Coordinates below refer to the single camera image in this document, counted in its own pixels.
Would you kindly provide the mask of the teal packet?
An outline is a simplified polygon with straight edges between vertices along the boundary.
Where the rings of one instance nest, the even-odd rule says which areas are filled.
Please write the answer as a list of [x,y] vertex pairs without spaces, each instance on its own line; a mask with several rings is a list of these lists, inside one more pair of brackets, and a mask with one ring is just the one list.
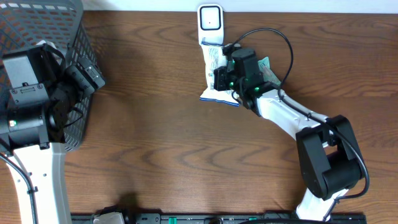
[[280,85],[280,80],[271,70],[271,63],[269,57],[264,57],[263,59],[259,60],[257,63],[260,71],[263,73],[265,81],[269,81],[275,83],[276,85]]

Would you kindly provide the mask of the white blue snack bag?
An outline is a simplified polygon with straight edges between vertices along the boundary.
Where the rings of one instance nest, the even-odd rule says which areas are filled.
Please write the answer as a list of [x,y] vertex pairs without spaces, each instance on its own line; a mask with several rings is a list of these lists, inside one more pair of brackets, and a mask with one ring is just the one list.
[[202,42],[200,45],[205,61],[205,78],[207,84],[207,88],[200,95],[200,100],[239,106],[239,103],[233,99],[231,90],[217,91],[214,89],[215,75],[213,72],[219,67],[226,66],[227,63],[226,56],[222,52],[223,47],[206,42]]

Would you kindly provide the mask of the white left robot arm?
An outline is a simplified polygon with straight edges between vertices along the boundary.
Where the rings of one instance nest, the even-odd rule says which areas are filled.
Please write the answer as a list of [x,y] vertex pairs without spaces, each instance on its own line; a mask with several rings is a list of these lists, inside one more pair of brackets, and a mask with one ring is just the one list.
[[11,171],[22,223],[71,223],[65,128],[80,97],[63,54],[47,42],[2,57],[11,104],[1,112],[1,160]]

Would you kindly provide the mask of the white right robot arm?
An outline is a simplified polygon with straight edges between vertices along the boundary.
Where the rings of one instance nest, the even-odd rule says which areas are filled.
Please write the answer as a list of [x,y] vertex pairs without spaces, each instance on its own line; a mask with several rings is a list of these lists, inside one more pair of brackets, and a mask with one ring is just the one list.
[[220,47],[221,64],[214,70],[214,89],[231,96],[257,116],[272,121],[296,142],[300,172],[307,187],[296,216],[330,221],[335,205],[349,199],[359,180],[369,188],[369,173],[348,119],[329,118],[300,105],[268,80],[253,49],[238,44]]

